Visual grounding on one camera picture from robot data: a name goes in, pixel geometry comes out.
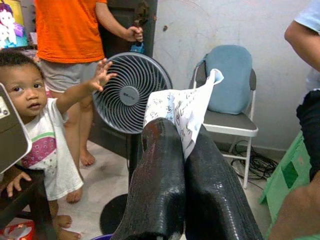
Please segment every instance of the knee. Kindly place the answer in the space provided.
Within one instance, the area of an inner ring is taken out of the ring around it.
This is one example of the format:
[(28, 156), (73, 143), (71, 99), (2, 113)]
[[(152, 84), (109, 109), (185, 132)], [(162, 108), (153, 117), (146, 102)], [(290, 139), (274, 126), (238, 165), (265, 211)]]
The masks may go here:
[(80, 120), (81, 120), (81, 112), (80, 112), (80, 106), (78, 103), (76, 103), (74, 106), (72, 106), (68, 112), (68, 121), (64, 124), (64, 127), (66, 129), (72, 129), (72, 128), (79, 128), (80, 127)]

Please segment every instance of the bare leg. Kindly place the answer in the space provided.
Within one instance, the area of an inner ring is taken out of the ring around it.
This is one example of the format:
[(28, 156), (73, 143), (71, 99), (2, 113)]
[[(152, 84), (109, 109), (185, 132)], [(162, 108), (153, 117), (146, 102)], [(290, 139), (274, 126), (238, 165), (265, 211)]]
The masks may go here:
[[(54, 98), (58, 98), (62, 95), (62, 93), (58, 92), (50, 92), (51, 95)], [(76, 103), (73, 105), (68, 111), (68, 121), (65, 123), (65, 139), (66, 143), (69, 147), (70, 153), (72, 155), (74, 164), (76, 168), (78, 169), (79, 175), (79, 155), (80, 155), (80, 119), (81, 119), (81, 113), (80, 113), (80, 105), (79, 103)], [(82, 187), (78, 190), (75, 190), (71, 193), (69, 193), (66, 196), (66, 201), (70, 204), (77, 203), (82, 196)]]
[(288, 194), (271, 230), (269, 240), (292, 240), (320, 232), (319, 189), (320, 172), (308, 186), (297, 188)]
[(80, 102), (81, 122), (80, 122), (80, 161), (84, 166), (95, 163), (95, 157), (87, 150), (87, 141), (93, 122), (93, 102), (92, 97), (86, 97)]
[(59, 227), (68, 229), (71, 227), (72, 219), (69, 215), (58, 215), (57, 216), (57, 222)]
[(64, 230), (59, 226), (59, 216), (57, 216), (58, 210), (59, 210), (58, 201), (57, 200), (49, 201), (49, 207), (50, 207), (53, 227), (55, 229), (57, 239), (58, 240), (77, 240), (77, 239), (80, 239), (81, 235), (79, 233)]

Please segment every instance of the gray shorts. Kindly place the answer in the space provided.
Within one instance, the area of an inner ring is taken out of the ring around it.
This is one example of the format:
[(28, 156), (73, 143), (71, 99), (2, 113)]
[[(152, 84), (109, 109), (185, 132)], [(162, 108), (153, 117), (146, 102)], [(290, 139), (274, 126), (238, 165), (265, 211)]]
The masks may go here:
[(41, 59), (40, 67), (45, 76), (46, 87), (56, 93), (91, 79), (98, 61), (88, 63), (56, 63)]

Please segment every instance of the person's hand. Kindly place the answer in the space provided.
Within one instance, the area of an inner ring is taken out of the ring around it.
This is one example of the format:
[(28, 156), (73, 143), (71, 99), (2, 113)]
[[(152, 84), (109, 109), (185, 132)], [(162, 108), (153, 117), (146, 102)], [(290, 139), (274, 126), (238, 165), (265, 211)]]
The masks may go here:
[(131, 26), (127, 29), (125, 39), (129, 42), (142, 42), (144, 40), (143, 32), (141, 27)]
[(8, 194), (8, 197), (11, 198), (14, 195), (14, 188), (20, 192), (21, 191), (21, 186), (20, 186), (20, 180), (24, 179), (28, 182), (31, 181), (31, 177), (26, 174), (24, 171), (22, 171), (18, 176), (16, 176), (12, 182), (10, 182), (7, 186), (6, 186), (6, 192)]
[(107, 63), (106, 58), (99, 61), (98, 65), (96, 66), (94, 78), (88, 82), (90, 91), (98, 90), (102, 92), (104, 90), (103, 86), (106, 85), (106, 83), (110, 79), (117, 76), (116, 73), (107, 74), (108, 69), (111, 67), (112, 64), (112, 61)]

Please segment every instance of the white t-shirt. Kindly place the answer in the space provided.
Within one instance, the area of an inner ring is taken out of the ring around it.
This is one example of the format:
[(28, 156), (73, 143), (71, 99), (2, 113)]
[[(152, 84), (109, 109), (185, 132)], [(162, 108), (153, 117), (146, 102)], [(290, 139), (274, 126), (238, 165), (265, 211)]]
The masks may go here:
[[(320, 33), (320, 0), (312, 0), (294, 21)], [(312, 68), (306, 78), (305, 85), (308, 92), (320, 89), (320, 72)]]
[(83, 185), (65, 138), (67, 115), (60, 114), (56, 102), (56, 98), (48, 98), (43, 111), (25, 125), (32, 149), (20, 161), (25, 168), (44, 170), (49, 201), (60, 199)]

